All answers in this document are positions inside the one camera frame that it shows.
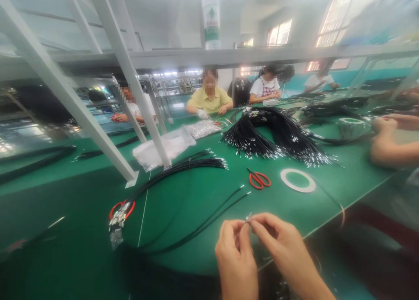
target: yellow shirt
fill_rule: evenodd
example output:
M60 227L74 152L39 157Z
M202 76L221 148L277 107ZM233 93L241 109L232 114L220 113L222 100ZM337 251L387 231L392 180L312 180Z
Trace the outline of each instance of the yellow shirt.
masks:
M206 113L218 112L221 106L233 101L227 92L219 87L215 88L214 98L211 100L204 88L199 88L188 101L188 106L204 110Z

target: window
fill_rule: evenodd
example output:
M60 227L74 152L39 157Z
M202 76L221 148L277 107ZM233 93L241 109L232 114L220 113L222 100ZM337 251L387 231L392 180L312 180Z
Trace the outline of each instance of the window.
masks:
M371 0L333 0L324 17L316 40L316 47L330 47L342 41L350 21L366 7ZM336 60L330 69L346 69L350 59ZM308 63L307 71L319 69L317 61Z
M250 39L242 42L241 45L253 46L253 38L250 38ZM240 68L240 75L241 76L250 76L252 69L253 69L252 67L242 67L242 68Z
M253 38L242 42L241 45L253 46Z
M330 47L338 44L347 30L349 21L347 15L352 0L333 0L329 6L323 25L320 28L319 36L316 41L316 48ZM350 59L336 60L330 69L346 69ZM317 71L319 69L318 61L308 63L307 71Z
M287 44L291 24L292 19L271 28L268 33L268 42L266 43L266 45L270 47Z

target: metal terminal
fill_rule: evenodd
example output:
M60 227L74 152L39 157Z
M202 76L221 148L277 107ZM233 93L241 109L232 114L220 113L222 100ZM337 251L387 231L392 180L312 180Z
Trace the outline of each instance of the metal terminal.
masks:
M252 217L252 213L249 214L249 216L246 217L246 223L248 224L250 221L250 217Z

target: clear plastic bag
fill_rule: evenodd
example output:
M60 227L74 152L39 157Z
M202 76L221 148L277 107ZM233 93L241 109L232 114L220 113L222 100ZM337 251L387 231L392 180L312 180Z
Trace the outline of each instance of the clear plastic bag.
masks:
M196 141L184 127L162 135L161 141L170 160L182 154L189 146L196 145ZM132 154L146 172L163 165L153 141L134 148Z
M201 120L194 124L186 125L185 127L194 139L203 138L221 131L221 128L210 120Z

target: white glove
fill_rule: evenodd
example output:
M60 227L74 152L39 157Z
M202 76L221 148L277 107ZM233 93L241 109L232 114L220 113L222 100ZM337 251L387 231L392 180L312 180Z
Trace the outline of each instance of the white glove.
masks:
M201 119L208 119L208 115L205 113L205 111L204 110L202 110L202 109L199 109L198 110L198 116L201 118Z

